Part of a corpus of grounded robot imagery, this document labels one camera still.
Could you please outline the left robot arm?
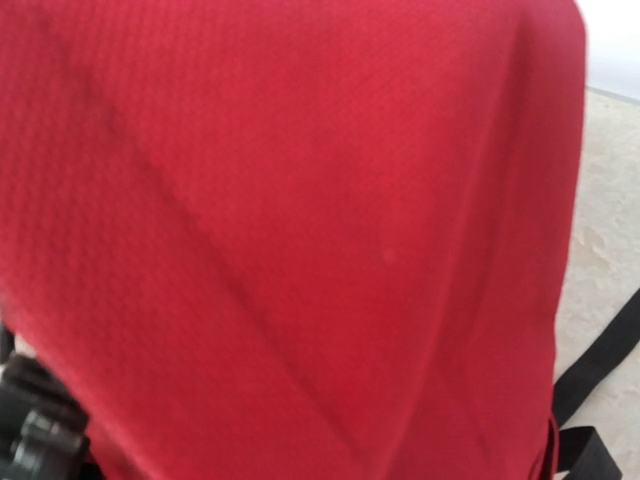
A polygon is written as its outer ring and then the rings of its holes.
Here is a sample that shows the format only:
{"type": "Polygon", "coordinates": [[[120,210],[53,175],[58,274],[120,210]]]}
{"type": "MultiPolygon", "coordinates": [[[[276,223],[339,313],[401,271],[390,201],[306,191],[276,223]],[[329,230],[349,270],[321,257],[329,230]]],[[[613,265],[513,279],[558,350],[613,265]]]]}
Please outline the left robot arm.
{"type": "Polygon", "coordinates": [[[18,353],[1,328],[1,477],[102,479],[90,456],[89,416],[37,359],[18,353]]]}

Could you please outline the red student backpack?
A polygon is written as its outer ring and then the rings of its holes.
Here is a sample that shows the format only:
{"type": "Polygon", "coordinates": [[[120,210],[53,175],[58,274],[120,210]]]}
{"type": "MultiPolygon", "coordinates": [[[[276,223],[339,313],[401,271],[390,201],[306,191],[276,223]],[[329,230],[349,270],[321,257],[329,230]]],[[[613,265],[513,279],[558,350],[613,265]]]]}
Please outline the red student backpack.
{"type": "Polygon", "coordinates": [[[554,376],[574,1],[5,1],[1,328],[102,479],[617,479],[554,376]]]}

